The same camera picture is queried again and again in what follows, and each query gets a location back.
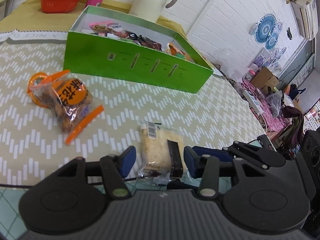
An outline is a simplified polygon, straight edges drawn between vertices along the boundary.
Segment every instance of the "table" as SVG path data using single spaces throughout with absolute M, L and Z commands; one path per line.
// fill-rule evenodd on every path
M 65 41 L 7 40 L 0 45 L 0 184 L 32 186 L 76 156 L 96 161 L 137 148 L 129 176 L 141 167 L 139 120 L 180 130 L 185 145 L 209 148 L 249 142 L 264 133 L 252 112 L 223 79 L 210 77 L 197 94 L 87 75 L 76 75 L 105 112 L 66 146 L 48 109 L 35 106 L 26 83 L 36 72 L 61 70 Z M 16 239 L 24 230 L 18 201 L 25 189 L 0 188 L 0 232 Z

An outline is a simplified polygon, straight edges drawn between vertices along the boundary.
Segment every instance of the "white air conditioner unit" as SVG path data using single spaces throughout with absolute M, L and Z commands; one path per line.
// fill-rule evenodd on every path
M 296 15 L 300 35 L 311 41 L 318 32 L 316 0 L 295 0 L 291 3 Z

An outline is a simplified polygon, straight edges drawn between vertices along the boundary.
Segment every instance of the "black speaker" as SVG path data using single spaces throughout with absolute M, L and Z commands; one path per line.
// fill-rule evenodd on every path
M 316 187 L 316 196 L 311 203 L 320 207 L 320 133 L 308 130 L 301 144 L 301 153 Z

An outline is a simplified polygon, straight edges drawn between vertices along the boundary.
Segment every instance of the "screw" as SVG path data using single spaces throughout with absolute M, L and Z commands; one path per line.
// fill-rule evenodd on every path
M 124 188 L 116 188 L 113 192 L 112 192 L 113 196 L 116 197 L 125 197 L 128 194 L 128 191 Z
M 204 197 L 213 197 L 216 191 L 211 188 L 203 188 L 200 190 L 200 194 Z

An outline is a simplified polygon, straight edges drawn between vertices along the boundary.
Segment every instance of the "barcode label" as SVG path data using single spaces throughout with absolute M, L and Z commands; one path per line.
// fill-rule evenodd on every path
M 156 139 L 157 138 L 157 127 L 155 123 L 148 122 L 147 123 L 147 129 L 148 129 L 148 137 Z

